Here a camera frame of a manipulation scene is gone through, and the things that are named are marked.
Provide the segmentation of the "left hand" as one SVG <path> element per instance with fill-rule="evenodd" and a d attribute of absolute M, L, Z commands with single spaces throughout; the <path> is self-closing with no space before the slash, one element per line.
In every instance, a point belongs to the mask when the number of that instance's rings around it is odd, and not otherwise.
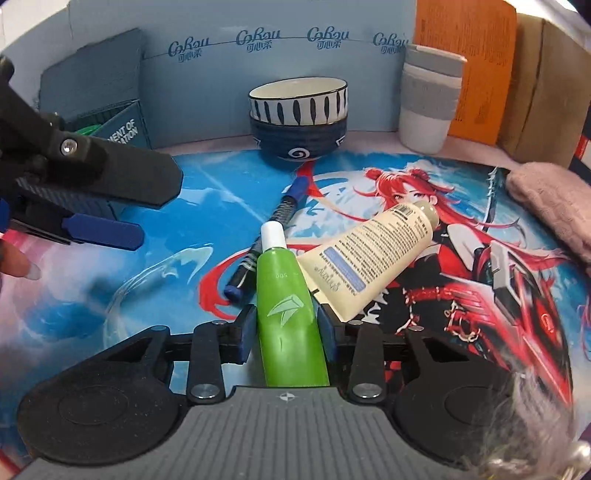
<path fill-rule="evenodd" d="M 1 279 L 4 279 L 5 276 L 25 278 L 32 281 L 37 281 L 41 278 L 42 273 L 40 268 L 14 245 L 1 240 L 0 247 Z"/>

